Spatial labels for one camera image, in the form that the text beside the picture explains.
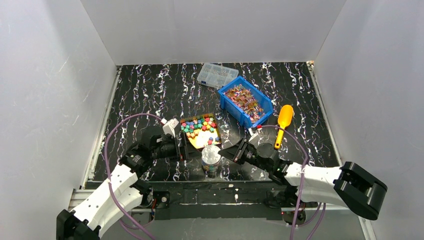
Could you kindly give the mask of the clear plastic jar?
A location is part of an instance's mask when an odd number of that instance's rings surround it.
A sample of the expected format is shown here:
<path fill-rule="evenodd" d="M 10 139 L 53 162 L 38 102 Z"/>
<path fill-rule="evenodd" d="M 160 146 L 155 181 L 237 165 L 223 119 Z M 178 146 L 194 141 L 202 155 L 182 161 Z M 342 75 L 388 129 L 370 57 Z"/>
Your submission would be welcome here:
<path fill-rule="evenodd" d="M 206 162 L 204 159 L 201 160 L 202 168 L 207 177 L 214 178 L 217 176 L 220 169 L 221 160 L 213 160 L 212 162 Z"/>

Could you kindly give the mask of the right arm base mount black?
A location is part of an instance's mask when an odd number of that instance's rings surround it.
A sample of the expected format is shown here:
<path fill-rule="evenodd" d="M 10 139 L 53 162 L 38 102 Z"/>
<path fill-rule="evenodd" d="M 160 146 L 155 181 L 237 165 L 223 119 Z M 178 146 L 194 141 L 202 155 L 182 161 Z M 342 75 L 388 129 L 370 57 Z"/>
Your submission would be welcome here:
<path fill-rule="evenodd" d="M 274 209 L 295 208 L 297 196 L 290 191 L 270 190 L 266 192 L 266 198 L 263 202 L 267 207 Z M 302 225 L 306 221 L 306 204 L 300 201 L 299 210 L 296 217 L 296 223 Z"/>

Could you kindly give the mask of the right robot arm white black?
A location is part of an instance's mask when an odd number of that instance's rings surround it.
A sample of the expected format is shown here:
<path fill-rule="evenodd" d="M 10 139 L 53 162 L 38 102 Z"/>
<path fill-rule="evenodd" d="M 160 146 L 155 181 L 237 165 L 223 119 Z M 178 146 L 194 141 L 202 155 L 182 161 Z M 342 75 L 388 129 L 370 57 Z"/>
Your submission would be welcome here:
<path fill-rule="evenodd" d="M 270 143 L 254 146 L 245 138 L 221 149 L 219 155 L 238 165 L 249 163 L 287 186 L 301 202 L 317 202 L 350 209 L 356 215 L 378 219 L 388 187 L 360 165 L 347 161 L 339 167 L 302 166 L 279 157 Z"/>

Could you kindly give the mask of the yellow plastic scoop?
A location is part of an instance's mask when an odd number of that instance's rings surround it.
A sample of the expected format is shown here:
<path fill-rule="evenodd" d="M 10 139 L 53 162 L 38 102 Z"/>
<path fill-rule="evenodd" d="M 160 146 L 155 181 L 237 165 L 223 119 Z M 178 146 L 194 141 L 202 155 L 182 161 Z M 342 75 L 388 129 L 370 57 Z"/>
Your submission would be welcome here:
<path fill-rule="evenodd" d="M 278 119 L 277 119 L 278 126 L 285 130 L 286 127 L 288 127 L 291 124 L 293 115 L 294 115 L 293 107 L 289 104 L 284 105 L 281 108 L 278 115 Z M 277 132 L 275 143 L 274 143 L 274 148 L 276 150 L 279 150 L 281 148 L 283 136 L 284 136 L 284 131 L 279 129 Z"/>

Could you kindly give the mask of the blue bin of lollipops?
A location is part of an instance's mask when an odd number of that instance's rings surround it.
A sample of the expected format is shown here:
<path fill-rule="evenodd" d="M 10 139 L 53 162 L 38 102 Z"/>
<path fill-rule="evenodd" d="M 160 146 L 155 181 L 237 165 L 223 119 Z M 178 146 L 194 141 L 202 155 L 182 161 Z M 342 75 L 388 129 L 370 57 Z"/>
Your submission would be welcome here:
<path fill-rule="evenodd" d="M 241 76 L 218 90 L 220 107 L 248 129 L 263 124 L 273 113 L 269 97 Z"/>

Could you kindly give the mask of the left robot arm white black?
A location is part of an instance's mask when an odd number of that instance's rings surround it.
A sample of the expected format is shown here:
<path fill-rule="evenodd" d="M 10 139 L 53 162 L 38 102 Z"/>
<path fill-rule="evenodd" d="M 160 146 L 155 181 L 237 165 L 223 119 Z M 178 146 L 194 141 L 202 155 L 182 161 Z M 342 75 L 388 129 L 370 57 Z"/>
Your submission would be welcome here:
<path fill-rule="evenodd" d="M 72 210 L 58 214 L 56 239 L 99 240 L 123 216 L 152 198 L 152 186 L 141 177 L 155 161 L 184 161 L 201 155 L 185 134 L 154 135 L 149 145 L 135 142 L 96 190 Z"/>

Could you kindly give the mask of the tin tray of star candies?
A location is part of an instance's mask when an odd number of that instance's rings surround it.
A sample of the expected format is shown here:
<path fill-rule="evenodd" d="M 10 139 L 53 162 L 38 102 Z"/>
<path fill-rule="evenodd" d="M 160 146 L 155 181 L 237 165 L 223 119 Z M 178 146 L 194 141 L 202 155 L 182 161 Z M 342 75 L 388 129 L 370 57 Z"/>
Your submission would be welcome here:
<path fill-rule="evenodd" d="M 222 138 L 216 116 L 205 113 L 179 120 L 181 131 L 198 150 L 206 146 L 220 146 Z"/>

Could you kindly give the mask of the white round jar lid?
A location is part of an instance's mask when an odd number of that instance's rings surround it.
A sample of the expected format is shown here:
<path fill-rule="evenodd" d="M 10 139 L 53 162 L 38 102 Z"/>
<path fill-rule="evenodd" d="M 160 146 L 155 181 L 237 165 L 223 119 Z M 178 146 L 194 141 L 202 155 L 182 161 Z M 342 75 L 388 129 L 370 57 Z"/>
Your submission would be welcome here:
<path fill-rule="evenodd" d="M 216 145 L 207 145 L 201 151 L 201 161 L 204 165 L 214 165 L 221 160 L 219 151 L 221 149 Z"/>

